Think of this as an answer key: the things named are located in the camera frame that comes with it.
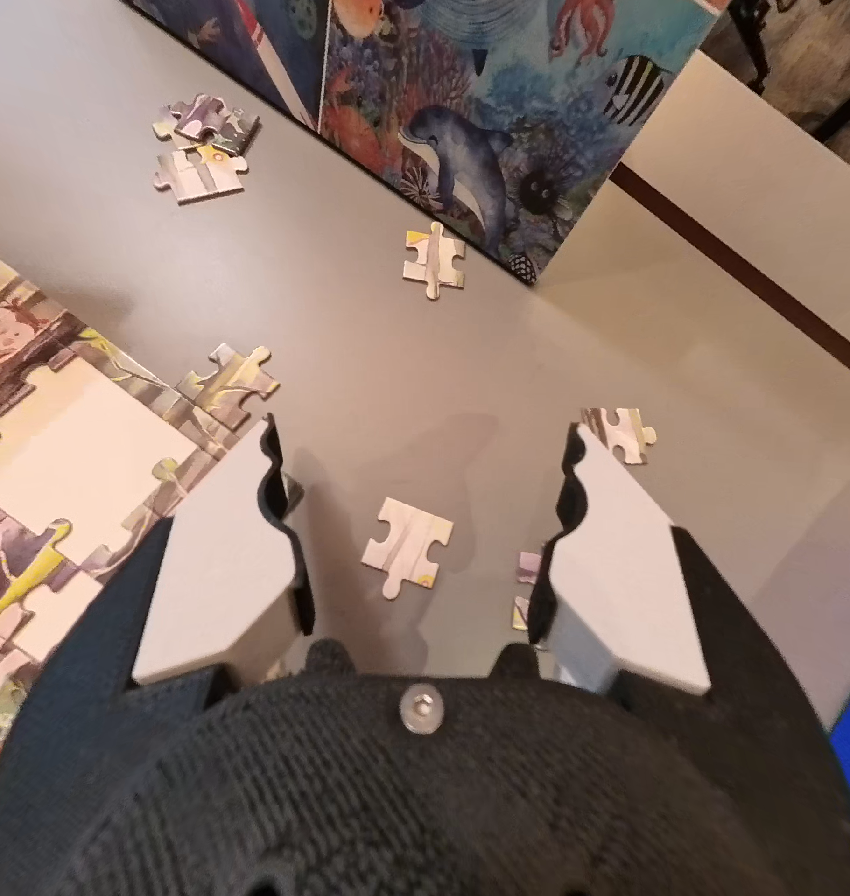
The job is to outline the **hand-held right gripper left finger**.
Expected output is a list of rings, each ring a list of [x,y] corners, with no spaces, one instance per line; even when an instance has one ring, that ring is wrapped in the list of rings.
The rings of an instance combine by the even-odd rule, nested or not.
[[[132,677],[149,686],[223,666],[238,686],[271,680],[315,626],[299,537],[303,496],[283,475],[268,414],[176,510]]]

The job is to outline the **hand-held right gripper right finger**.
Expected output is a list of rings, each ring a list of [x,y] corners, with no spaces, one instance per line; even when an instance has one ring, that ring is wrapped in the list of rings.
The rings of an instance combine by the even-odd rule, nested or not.
[[[560,525],[544,545],[529,642],[556,679],[606,693],[633,673],[693,696],[710,689],[673,523],[584,424],[569,426]]]

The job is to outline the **olive branch puzzle piece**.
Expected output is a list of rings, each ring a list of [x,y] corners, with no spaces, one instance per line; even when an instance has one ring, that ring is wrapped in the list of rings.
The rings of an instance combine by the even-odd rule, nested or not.
[[[221,343],[208,356],[214,370],[207,375],[188,372],[176,385],[176,391],[236,433],[250,417],[244,409],[246,400],[251,397],[267,400],[280,387],[262,369],[271,357],[272,351],[264,346],[255,347],[245,356]]]

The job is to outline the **partly assembled forest jigsaw puzzle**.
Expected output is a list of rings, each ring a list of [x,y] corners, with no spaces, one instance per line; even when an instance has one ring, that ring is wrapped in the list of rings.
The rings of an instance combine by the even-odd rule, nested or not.
[[[49,655],[238,439],[0,259],[0,755]]]

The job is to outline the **purple puzzle piece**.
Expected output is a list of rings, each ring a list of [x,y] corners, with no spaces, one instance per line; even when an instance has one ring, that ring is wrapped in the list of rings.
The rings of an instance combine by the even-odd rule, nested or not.
[[[541,567],[541,553],[520,552],[515,572],[515,583],[519,591],[513,599],[512,629],[525,633],[528,629],[528,615],[531,590],[536,585]]]

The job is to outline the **grey white puzzle piece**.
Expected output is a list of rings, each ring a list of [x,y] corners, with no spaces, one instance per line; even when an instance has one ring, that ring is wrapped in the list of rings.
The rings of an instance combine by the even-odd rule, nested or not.
[[[615,420],[604,408],[581,409],[581,422],[610,452],[620,450],[627,465],[646,465],[647,450],[657,442],[657,432],[643,424],[639,409],[615,409]]]

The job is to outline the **yellow white puzzle piece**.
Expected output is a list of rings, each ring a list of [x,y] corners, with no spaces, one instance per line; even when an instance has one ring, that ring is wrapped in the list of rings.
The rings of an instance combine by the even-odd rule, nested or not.
[[[440,297],[442,287],[464,288],[465,274],[454,262],[465,258],[467,245],[448,235],[440,221],[433,221],[428,232],[408,231],[405,245],[417,259],[404,262],[403,279],[423,283],[430,301]]]

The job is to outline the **purple green joined puzzle pieces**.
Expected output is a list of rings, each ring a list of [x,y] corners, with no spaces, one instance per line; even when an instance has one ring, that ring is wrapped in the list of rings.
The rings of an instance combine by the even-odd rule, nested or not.
[[[151,128],[159,140],[170,140],[178,150],[208,146],[236,158],[244,155],[259,126],[258,116],[200,93],[189,102],[162,106]]]

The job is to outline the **illustrated jigsaw puzzle box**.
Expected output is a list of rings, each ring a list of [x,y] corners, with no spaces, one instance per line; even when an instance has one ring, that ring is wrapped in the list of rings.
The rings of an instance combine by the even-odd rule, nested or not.
[[[535,283],[726,2],[126,2]]]

